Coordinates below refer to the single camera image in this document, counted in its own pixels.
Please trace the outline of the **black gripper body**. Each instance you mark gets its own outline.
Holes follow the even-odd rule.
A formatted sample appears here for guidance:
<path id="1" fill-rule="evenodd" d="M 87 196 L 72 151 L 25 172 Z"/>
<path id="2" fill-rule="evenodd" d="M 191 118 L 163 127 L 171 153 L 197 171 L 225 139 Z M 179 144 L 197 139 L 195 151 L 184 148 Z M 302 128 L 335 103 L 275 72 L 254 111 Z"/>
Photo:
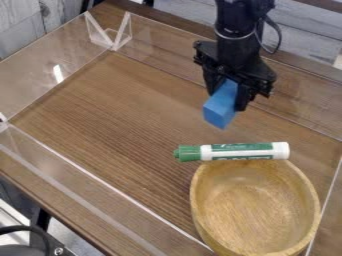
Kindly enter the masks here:
<path id="1" fill-rule="evenodd" d="M 270 97 L 276 73 L 263 61 L 255 41 L 238 42 L 217 38 L 215 41 L 197 40 L 192 47 L 193 62 L 200 67 L 207 65 L 215 68 L 224 80 L 248 85 L 255 96 Z"/>

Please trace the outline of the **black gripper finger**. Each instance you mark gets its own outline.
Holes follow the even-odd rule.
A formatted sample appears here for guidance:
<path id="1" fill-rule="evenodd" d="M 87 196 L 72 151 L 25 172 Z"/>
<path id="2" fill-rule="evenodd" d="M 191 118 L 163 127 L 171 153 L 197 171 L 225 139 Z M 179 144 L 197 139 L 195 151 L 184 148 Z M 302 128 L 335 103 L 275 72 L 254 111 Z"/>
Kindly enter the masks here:
<path id="1" fill-rule="evenodd" d="M 201 67 L 203 78 L 208 95 L 212 95 L 224 82 L 224 77 L 219 74 L 217 70 L 207 65 Z"/>
<path id="2" fill-rule="evenodd" d="M 255 91 L 254 89 L 246 85 L 238 85 L 236 97 L 235 97 L 235 110 L 242 112 L 246 110 L 248 103 L 255 98 Z"/>

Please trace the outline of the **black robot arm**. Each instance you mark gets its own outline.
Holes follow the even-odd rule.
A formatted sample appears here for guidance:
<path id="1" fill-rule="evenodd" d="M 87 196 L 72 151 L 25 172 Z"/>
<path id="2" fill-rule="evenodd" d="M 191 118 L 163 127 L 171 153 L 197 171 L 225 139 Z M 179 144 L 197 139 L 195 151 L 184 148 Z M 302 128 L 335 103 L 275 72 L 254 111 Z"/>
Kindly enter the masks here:
<path id="1" fill-rule="evenodd" d="M 216 20 L 213 41 L 193 42 L 193 62 L 201 67 L 208 95 L 212 96 L 225 80 L 236 83 L 234 110 L 244 111 L 258 95 L 268 98 L 276 73 L 260 56 L 263 28 L 279 26 L 268 17 L 275 0 L 215 0 Z"/>

